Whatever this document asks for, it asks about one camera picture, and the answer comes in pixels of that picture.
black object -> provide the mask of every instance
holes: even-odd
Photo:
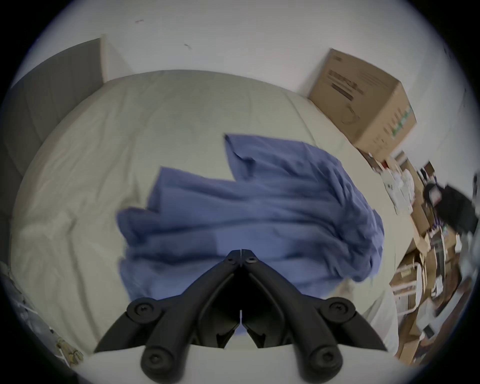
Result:
[[[442,194],[442,199],[433,205],[430,199],[430,191],[437,187]],[[475,233],[478,218],[472,201],[455,188],[447,185],[442,188],[438,184],[427,184],[423,190],[423,199],[432,206],[437,216],[453,228],[458,234]]]
[[[248,250],[232,251],[179,296],[138,299],[95,352],[145,345],[141,366],[157,383],[180,379],[190,344],[224,348],[242,324],[258,348],[295,344],[302,377],[325,382],[342,367],[337,343],[386,350],[343,298],[302,295]]]

blue towel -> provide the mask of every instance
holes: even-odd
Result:
[[[147,209],[118,213],[130,298],[181,294],[235,249],[250,249],[302,293],[378,272],[384,229],[341,163],[311,145],[227,135],[235,181],[160,171]]]

bed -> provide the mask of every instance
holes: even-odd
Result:
[[[232,179],[225,133],[299,140],[331,153],[382,218],[379,273],[331,296],[366,311],[412,239],[380,176],[315,105],[243,77],[160,71],[106,82],[46,135],[22,174],[11,211],[11,277],[60,336],[92,353],[129,303],[118,272],[124,240],[115,213],[144,207],[161,167]]]

gray headboard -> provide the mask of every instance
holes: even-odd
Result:
[[[10,216],[30,162],[58,123],[102,85],[98,38],[45,60],[5,96],[0,109],[0,261],[8,264]]]

white chair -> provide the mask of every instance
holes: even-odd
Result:
[[[395,296],[395,298],[400,298],[400,297],[403,297],[403,296],[408,297],[408,296],[411,296],[411,295],[415,295],[415,305],[414,305],[414,307],[413,308],[408,308],[406,311],[398,312],[398,316],[403,316],[403,315],[406,315],[408,313],[412,313],[420,305],[420,300],[421,300],[421,297],[422,297],[422,294],[423,294],[420,263],[413,263],[413,264],[410,264],[410,265],[401,266],[396,270],[396,274],[397,273],[402,274],[402,273],[405,273],[405,272],[407,272],[408,270],[411,270],[411,269],[413,269],[413,271],[411,271],[410,273],[414,273],[416,279],[413,279],[413,280],[411,280],[409,282],[405,282],[405,283],[391,285],[393,295]]]

